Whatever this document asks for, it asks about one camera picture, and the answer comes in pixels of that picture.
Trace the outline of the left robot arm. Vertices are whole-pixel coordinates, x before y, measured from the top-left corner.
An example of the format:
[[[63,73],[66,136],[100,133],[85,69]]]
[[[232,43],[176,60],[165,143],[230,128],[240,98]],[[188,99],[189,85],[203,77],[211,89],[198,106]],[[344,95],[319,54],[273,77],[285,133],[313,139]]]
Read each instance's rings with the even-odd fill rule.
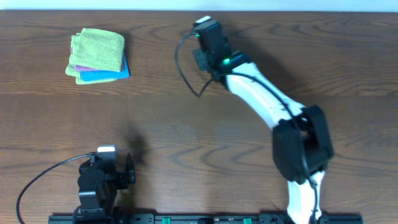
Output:
[[[79,167],[79,207],[73,223],[116,223],[114,203],[118,190],[136,182],[134,161],[130,154],[118,162],[115,152],[91,152]]]

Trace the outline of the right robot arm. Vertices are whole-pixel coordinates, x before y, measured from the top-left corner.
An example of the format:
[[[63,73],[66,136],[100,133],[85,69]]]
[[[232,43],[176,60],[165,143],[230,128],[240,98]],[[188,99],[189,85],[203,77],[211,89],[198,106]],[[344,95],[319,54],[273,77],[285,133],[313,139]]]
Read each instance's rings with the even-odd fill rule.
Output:
[[[320,187],[334,151],[322,109],[306,107],[274,86],[243,52],[231,50],[221,24],[193,23],[201,70],[247,103],[272,131],[272,158],[288,183],[287,214],[294,223],[318,223]]]

